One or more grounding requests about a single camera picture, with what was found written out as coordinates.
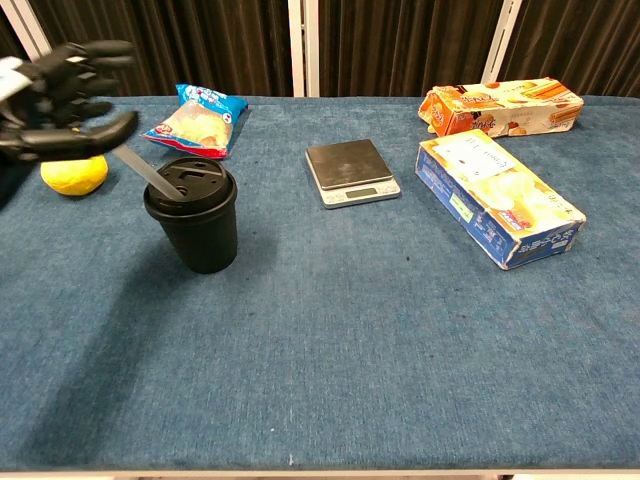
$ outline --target robotic hand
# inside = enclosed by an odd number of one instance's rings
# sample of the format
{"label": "robotic hand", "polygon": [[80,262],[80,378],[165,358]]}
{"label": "robotic hand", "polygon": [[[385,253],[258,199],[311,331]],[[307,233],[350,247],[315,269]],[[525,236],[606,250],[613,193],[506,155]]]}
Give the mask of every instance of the robotic hand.
{"label": "robotic hand", "polygon": [[70,43],[34,63],[0,60],[0,166],[89,158],[124,143],[138,127],[137,112],[78,128],[111,110],[89,100],[112,92],[118,82],[104,74],[132,65],[132,50],[123,41]]}

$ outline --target black coffee cup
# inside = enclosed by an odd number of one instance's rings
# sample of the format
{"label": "black coffee cup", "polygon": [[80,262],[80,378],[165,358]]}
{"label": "black coffee cup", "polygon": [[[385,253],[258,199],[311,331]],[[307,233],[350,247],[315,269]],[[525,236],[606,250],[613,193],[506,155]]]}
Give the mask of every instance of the black coffee cup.
{"label": "black coffee cup", "polygon": [[184,199],[171,200],[148,185],[144,206],[160,222],[183,263],[197,273],[214,273],[229,266],[238,249],[238,188],[233,176],[219,162],[200,157],[179,158],[158,173]]}

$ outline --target lemon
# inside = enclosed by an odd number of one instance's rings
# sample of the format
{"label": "lemon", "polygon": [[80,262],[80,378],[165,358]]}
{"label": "lemon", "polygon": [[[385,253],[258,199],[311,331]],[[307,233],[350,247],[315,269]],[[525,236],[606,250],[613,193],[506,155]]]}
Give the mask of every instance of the lemon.
{"label": "lemon", "polygon": [[44,183],[62,195],[87,195],[107,178],[109,167],[103,155],[87,160],[43,162],[40,176]]}

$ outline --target kitchen scale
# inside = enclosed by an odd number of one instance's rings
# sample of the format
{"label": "kitchen scale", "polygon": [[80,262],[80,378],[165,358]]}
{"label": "kitchen scale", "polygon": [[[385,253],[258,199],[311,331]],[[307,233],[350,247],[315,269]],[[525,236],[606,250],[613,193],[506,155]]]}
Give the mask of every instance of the kitchen scale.
{"label": "kitchen scale", "polygon": [[371,140],[309,147],[305,156],[326,208],[400,195],[400,187]]}

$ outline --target brown curtain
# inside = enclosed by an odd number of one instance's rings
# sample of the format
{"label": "brown curtain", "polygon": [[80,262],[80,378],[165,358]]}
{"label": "brown curtain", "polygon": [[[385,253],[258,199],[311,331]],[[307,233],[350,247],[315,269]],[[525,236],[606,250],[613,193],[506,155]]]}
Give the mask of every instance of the brown curtain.
{"label": "brown curtain", "polygon": [[31,0],[49,41],[133,42],[121,95],[174,95],[192,83],[238,95],[293,94],[282,0]]}
{"label": "brown curtain", "polygon": [[4,10],[0,9],[0,58],[3,57],[29,59]]}
{"label": "brown curtain", "polygon": [[480,82],[502,0],[320,0],[323,96]]}
{"label": "brown curtain", "polygon": [[640,1],[524,0],[499,79],[550,76],[576,93],[640,94]]}

